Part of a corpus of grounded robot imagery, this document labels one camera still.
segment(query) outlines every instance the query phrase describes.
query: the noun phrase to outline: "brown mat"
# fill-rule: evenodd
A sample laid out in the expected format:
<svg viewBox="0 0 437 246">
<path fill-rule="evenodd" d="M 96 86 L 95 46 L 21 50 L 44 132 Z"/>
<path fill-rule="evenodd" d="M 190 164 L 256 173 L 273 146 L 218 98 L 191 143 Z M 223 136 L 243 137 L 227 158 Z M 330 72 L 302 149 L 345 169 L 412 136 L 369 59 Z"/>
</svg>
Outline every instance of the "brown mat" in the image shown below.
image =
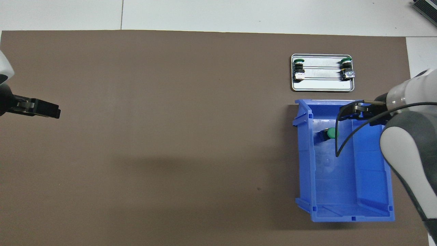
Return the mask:
<svg viewBox="0 0 437 246">
<path fill-rule="evenodd" d="M 409 78 L 404 38 L 5 31 L 15 94 L 61 118 L 0 118 L 2 245 L 427 245 L 393 175 L 396 222 L 297 207 L 299 98 L 373 99 Z M 350 93 L 292 92 L 294 53 L 350 54 Z"/>
</svg>

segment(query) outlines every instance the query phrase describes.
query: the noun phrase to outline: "green cap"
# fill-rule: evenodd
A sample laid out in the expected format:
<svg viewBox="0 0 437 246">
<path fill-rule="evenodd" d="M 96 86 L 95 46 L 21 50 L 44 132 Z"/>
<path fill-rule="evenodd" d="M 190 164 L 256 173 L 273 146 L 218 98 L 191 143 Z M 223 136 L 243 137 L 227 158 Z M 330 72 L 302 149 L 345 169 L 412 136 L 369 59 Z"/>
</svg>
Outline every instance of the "green cap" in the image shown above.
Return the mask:
<svg viewBox="0 0 437 246">
<path fill-rule="evenodd" d="M 343 63 L 343 62 L 345 62 L 345 61 L 352 61 L 352 58 L 343 58 L 343 59 L 341 59 L 341 63 Z"/>
<path fill-rule="evenodd" d="M 335 127 L 328 128 L 326 134 L 328 135 L 329 138 L 335 138 Z"/>
</svg>

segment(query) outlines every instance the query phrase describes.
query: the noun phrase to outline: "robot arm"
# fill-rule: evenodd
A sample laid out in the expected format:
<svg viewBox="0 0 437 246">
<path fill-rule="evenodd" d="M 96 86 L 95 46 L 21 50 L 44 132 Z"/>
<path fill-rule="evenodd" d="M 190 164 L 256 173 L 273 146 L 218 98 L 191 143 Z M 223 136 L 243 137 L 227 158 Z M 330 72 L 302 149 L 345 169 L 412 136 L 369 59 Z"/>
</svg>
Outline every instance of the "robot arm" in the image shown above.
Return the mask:
<svg viewBox="0 0 437 246">
<path fill-rule="evenodd" d="M 367 120 L 385 125 L 380 147 L 437 242 L 437 70 L 426 70 L 375 101 L 340 108 L 337 121 Z M 346 141 L 362 126 L 355 129 Z"/>
<path fill-rule="evenodd" d="M 437 114 L 407 111 L 394 116 L 380 146 L 437 241 Z"/>
<path fill-rule="evenodd" d="M 59 106 L 36 98 L 27 98 L 12 94 L 9 86 L 4 83 L 14 75 L 14 70 L 0 51 L 0 116 L 6 112 L 27 116 L 44 116 L 59 119 Z"/>
<path fill-rule="evenodd" d="M 0 84 L 8 80 L 14 75 L 14 70 L 10 65 L 6 56 L 0 51 Z"/>
</svg>

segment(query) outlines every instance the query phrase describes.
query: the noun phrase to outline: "silver tray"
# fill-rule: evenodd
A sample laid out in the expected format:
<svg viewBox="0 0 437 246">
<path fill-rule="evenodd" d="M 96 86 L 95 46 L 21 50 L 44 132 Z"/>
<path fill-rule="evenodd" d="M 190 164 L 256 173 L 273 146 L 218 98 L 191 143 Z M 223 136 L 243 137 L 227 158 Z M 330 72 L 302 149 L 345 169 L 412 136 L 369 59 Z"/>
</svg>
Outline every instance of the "silver tray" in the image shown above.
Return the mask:
<svg viewBox="0 0 437 246">
<path fill-rule="evenodd" d="M 294 81 L 294 64 L 297 58 L 305 60 L 305 79 Z M 340 61 L 352 58 L 349 55 L 294 54 L 291 56 L 291 88 L 294 91 L 353 91 L 354 78 L 343 81 L 340 78 Z"/>
</svg>

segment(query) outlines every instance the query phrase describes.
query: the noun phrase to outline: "white surface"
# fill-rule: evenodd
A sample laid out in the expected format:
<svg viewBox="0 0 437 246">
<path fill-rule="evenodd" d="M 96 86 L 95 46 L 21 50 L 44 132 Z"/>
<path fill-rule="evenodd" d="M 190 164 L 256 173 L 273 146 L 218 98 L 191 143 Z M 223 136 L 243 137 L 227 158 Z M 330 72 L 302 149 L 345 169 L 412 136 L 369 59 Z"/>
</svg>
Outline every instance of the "white surface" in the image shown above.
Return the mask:
<svg viewBox="0 0 437 246">
<path fill-rule="evenodd" d="M 413 137 L 400 127 L 389 127 L 381 134 L 381 151 L 388 163 L 412 190 L 427 218 L 437 218 L 437 196 L 423 171 Z"/>
<path fill-rule="evenodd" d="M 428 68 L 437 69 L 436 37 L 407 37 L 406 42 L 411 77 Z"/>
<path fill-rule="evenodd" d="M 122 0 L 1 0 L 0 30 L 120 29 Z"/>
<path fill-rule="evenodd" d="M 124 0 L 122 29 L 437 36 L 412 0 Z"/>
<path fill-rule="evenodd" d="M 434 243 L 433 238 L 428 234 L 428 241 L 430 243 L 430 246 L 436 246 L 436 244 Z"/>
</svg>

